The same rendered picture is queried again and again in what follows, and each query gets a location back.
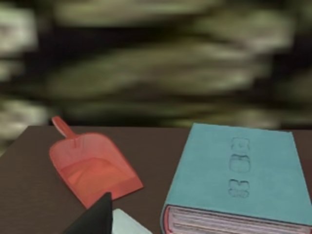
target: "red object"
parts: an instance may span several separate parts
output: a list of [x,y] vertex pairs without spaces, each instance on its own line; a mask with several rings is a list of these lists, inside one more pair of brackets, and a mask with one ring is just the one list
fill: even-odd
[[114,200],[143,188],[132,166],[108,137],[99,133],[76,135],[60,117],[52,121],[66,139],[51,147],[51,161],[86,208],[106,192],[111,192]]

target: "dustpan handle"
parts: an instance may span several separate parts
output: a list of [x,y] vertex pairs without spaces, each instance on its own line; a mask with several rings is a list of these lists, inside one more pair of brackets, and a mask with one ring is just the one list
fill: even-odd
[[52,122],[56,129],[66,138],[73,138],[76,134],[73,130],[61,119],[59,116],[55,116],[52,118]]

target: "blurry background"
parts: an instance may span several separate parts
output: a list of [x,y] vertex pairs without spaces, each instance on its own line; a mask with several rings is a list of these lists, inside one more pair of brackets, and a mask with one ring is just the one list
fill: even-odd
[[312,0],[0,0],[0,152],[54,115],[310,129]]

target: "brown table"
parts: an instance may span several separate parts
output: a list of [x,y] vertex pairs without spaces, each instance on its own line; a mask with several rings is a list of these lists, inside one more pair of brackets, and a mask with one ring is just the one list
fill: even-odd
[[[128,158],[145,188],[114,201],[153,234],[189,129],[73,127],[109,136]],[[293,131],[312,195],[312,131]],[[59,179],[48,157],[62,136],[54,127],[29,127],[0,158],[0,233],[58,234],[85,209]]]

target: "teal book cover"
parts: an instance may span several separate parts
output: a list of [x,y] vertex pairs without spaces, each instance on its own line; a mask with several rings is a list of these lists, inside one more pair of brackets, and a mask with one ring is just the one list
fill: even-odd
[[294,138],[282,131],[193,124],[168,205],[312,225]]

